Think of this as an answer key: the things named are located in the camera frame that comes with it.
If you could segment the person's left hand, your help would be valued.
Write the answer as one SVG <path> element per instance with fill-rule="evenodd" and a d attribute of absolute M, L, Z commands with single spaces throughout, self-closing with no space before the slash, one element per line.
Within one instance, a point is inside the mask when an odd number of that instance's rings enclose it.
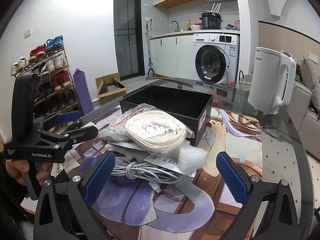
<path fill-rule="evenodd" d="M 29 163 L 26 160 L 6 160 L 5 167 L 8 174 L 14 178 L 19 184 L 25 186 L 23 174 L 29 172 Z M 42 163 L 40 172 L 36 178 L 42 186 L 46 180 L 50 179 L 50 174 L 53 168 L 53 163 Z"/>

